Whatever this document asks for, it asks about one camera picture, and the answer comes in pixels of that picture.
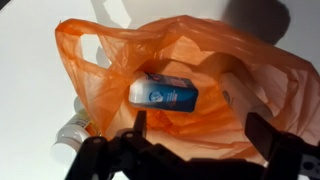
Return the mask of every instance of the bottle cap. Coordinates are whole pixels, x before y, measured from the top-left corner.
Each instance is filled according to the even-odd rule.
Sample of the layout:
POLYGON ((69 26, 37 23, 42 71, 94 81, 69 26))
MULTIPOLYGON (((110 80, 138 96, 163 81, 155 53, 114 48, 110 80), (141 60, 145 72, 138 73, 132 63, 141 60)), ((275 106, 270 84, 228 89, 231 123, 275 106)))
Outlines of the bottle cap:
POLYGON ((51 156, 58 162, 71 166, 81 143, 71 138, 59 138, 51 147, 51 156))

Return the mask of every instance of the plastic bag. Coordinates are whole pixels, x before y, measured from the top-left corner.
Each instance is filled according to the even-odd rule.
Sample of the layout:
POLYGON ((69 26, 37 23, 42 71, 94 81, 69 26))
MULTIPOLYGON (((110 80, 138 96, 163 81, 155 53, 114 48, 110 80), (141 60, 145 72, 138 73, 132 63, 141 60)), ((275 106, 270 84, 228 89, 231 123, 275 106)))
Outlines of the plastic bag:
POLYGON ((128 30, 70 19, 56 28, 56 41, 76 92, 107 138, 133 124, 139 109, 129 105, 128 88, 138 70, 189 78, 198 88, 193 113, 148 109, 147 139, 185 159, 262 163, 219 91, 217 79, 226 71, 266 102, 277 129, 312 144, 320 137, 320 81, 313 66, 221 22, 179 16, 128 30), (112 62, 109 69, 83 59, 83 34, 99 37, 112 62))

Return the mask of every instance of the white background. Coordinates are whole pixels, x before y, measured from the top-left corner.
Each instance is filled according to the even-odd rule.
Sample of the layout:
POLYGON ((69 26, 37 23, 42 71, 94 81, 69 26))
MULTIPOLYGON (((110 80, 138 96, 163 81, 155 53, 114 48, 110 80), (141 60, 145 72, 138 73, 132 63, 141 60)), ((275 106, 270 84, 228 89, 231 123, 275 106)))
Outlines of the white background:
MULTIPOLYGON (((229 2, 92 1, 98 19, 89 0, 12 0, 0 11, 0 179, 56 180, 67 172, 49 154, 55 134, 74 114, 76 97, 56 49, 54 29, 60 21, 80 18, 135 28, 181 14, 219 20, 229 2)), ((320 1, 281 2, 291 20, 276 46, 312 61, 319 71, 320 1)), ((86 52, 95 57, 96 50, 86 52)))

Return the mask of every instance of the blue logo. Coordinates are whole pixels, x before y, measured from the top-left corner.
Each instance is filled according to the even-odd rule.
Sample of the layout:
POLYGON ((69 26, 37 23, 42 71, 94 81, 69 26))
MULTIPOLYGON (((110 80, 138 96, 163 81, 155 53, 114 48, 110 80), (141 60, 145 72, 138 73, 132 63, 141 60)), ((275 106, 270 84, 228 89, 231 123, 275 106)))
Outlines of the blue logo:
POLYGON ((153 91, 150 93, 149 99, 151 102, 162 102, 163 94, 160 91, 153 91))

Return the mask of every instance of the plastic bottle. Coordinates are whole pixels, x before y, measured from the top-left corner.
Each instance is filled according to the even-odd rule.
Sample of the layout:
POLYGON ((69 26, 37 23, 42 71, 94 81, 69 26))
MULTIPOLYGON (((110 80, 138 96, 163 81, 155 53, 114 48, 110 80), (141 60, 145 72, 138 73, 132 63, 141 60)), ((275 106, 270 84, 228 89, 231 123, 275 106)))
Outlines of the plastic bottle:
POLYGON ((51 155, 58 162, 71 165, 81 144, 90 136, 100 135, 93 120, 84 109, 79 110, 57 133, 51 155))

